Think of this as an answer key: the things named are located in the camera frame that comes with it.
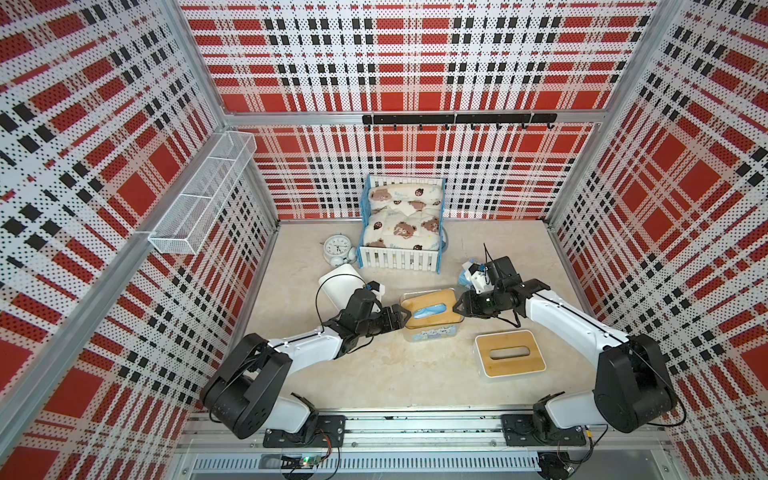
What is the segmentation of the blue soft tissue pack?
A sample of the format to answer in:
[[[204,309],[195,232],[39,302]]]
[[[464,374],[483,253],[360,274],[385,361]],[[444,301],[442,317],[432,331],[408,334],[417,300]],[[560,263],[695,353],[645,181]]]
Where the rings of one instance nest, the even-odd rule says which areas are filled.
[[[444,303],[435,304],[427,307],[420,308],[413,313],[414,319],[423,319],[436,315],[441,315],[447,310]]]

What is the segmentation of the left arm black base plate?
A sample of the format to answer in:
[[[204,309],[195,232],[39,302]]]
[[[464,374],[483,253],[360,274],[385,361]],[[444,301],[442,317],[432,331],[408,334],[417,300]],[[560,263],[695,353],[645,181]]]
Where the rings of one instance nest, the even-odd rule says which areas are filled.
[[[311,415],[297,433],[268,429],[263,439],[267,449],[285,448],[331,448],[344,443],[347,417],[344,415]]]

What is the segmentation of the bamboo slotted lid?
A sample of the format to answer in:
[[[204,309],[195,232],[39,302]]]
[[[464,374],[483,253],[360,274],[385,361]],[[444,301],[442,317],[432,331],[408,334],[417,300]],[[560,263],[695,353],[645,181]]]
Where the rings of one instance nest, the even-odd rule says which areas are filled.
[[[461,323],[463,317],[453,310],[456,302],[453,288],[404,294],[400,305],[411,313],[406,328],[417,330]]]

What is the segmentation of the clear plastic tissue box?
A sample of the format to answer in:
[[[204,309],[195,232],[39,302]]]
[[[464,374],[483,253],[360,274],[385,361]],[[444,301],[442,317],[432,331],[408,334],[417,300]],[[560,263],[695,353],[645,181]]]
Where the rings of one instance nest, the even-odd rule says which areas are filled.
[[[426,341],[426,340],[448,338],[448,337],[453,337],[458,333],[458,329],[461,323],[424,328],[424,329],[417,329],[417,330],[410,330],[410,329],[407,329],[405,326],[401,330],[401,333],[403,334],[405,339],[410,342],[420,342],[420,341]]]

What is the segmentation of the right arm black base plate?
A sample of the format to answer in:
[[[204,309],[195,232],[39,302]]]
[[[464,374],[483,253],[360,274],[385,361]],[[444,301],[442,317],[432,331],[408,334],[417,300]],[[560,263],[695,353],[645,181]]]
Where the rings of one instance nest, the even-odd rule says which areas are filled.
[[[584,447],[588,444],[582,427],[559,429],[539,421],[533,413],[504,414],[502,433],[507,446]]]

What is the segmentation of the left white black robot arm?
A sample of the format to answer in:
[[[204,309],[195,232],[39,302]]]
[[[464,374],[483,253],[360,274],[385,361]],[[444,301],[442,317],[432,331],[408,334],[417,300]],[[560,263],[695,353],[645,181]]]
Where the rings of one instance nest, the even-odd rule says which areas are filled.
[[[403,329],[410,318],[399,304],[384,306],[371,286],[358,288],[345,308],[309,333],[275,340],[245,335],[202,388],[200,402],[239,439],[266,429],[307,445],[320,431],[319,413],[306,398],[281,394],[287,378],[355,352],[362,339]]]

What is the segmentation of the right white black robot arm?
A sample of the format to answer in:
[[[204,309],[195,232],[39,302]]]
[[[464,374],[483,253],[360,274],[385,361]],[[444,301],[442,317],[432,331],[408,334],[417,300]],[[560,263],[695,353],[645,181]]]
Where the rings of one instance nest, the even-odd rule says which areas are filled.
[[[524,280],[508,257],[484,264],[466,262],[466,291],[454,305],[466,318],[498,319],[506,311],[545,327],[595,368],[590,390],[550,394],[533,406],[532,423],[541,439],[567,429],[605,425],[622,433],[654,425],[679,399],[660,345],[653,338],[609,327],[566,302],[547,284]]]

